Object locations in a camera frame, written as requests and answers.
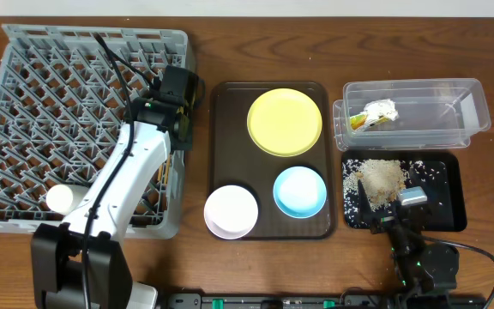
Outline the yellow round plate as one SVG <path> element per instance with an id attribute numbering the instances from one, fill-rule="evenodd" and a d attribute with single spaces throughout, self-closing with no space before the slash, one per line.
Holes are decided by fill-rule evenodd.
<path id="1" fill-rule="evenodd" d="M 264 152 L 293 157 L 316 144 L 322 133 L 322 113 L 307 94 L 291 88 L 272 89 L 250 106 L 247 130 Z"/>

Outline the white tissue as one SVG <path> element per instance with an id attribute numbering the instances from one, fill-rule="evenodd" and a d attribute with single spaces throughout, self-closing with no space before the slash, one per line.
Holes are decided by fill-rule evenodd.
<path id="1" fill-rule="evenodd" d="M 364 107 L 364 112 L 368 124 L 378 122 L 382 118 L 385 121 L 395 121 L 399 117 L 395 103 L 391 99 L 372 101 Z"/>

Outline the wooden chopstick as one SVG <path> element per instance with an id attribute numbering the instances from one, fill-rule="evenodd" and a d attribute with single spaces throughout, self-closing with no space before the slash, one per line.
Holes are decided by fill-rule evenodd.
<path id="1" fill-rule="evenodd" d="M 170 167 L 171 167 L 171 155 L 169 154 L 169 156 L 166 159 L 165 174 L 163 178 L 164 179 L 163 183 L 165 184 L 165 186 L 168 184 Z"/>
<path id="2" fill-rule="evenodd" d="M 161 164 L 158 168 L 158 173 L 157 173 L 157 182 L 159 183 L 162 179 L 162 174 L 163 174 L 163 170 L 164 170 L 164 164 Z"/>

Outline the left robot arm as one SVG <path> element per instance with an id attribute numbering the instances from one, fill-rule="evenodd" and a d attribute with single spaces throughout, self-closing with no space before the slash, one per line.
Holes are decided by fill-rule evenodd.
<path id="1" fill-rule="evenodd" d="M 200 77 L 167 66 L 160 88 L 129 105 L 111 157 L 87 194 L 57 225 L 31 240 L 38 308 L 154 308 L 156 288 L 134 282 L 122 249 L 149 181 L 170 155 L 192 147 L 191 114 L 203 97 Z"/>

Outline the light blue bowl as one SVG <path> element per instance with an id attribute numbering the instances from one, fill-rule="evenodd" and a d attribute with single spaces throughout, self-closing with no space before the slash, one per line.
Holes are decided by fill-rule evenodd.
<path id="1" fill-rule="evenodd" d="M 323 178 L 308 167 L 289 167 L 276 178 L 274 202 L 278 209 L 294 219 L 307 219 L 318 214 L 327 200 Z"/>

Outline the colourful snack wrapper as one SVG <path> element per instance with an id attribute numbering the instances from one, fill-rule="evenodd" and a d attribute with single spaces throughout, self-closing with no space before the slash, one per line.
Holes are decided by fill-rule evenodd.
<path id="1" fill-rule="evenodd" d="M 365 131 L 372 126 L 387 122 L 385 117 L 369 118 L 368 114 L 361 112 L 360 114 L 350 117 L 350 125 L 354 131 Z"/>

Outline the cooked rice pile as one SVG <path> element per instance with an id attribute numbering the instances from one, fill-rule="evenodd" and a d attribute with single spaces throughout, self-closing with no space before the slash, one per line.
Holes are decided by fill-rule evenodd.
<path id="1" fill-rule="evenodd" d="M 370 210 L 377 212 L 387 209 L 402 190 L 414 186 L 415 179 L 434 185 L 445 175 L 445 167 L 439 162 L 346 159 L 342 163 L 344 213 L 353 218 L 359 211 L 358 182 L 369 198 Z"/>

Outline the pink white bowl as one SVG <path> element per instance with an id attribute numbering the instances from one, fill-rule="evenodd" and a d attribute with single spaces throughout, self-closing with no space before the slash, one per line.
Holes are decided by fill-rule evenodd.
<path id="1" fill-rule="evenodd" d="M 205 202 L 204 221 L 221 239 L 240 239 L 256 225 L 259 208 L 254 195 L 239 185 L 225 185 L 213 191 Z"/>

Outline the white cup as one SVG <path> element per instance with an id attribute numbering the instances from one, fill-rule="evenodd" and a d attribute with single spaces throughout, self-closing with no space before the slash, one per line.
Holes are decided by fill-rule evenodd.
<path id="1" fill-rule="evenodd" d="M 88 190 L 81 185 L 55 185 L 46 194 L 47 206 L 60 215 L 67 215 L 80 204 Z"/>

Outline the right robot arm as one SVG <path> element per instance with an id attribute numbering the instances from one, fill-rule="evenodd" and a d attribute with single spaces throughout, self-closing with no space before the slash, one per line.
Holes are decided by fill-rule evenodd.
<path id="1" fill-rule="evenodd" d="M 422 230 L 431 217 L 429 198 L 420 186 L 407 188 L 389 210 L 371 210 L 363 183 L 358 182 L 358 219 L 373 234 L 389 237 L 395 273 L 403 288 L 382 298 L 380 308 L 450 308 L 449 291 L 457 287 L 460 254 L 450 245 L 426 244 Z"/>

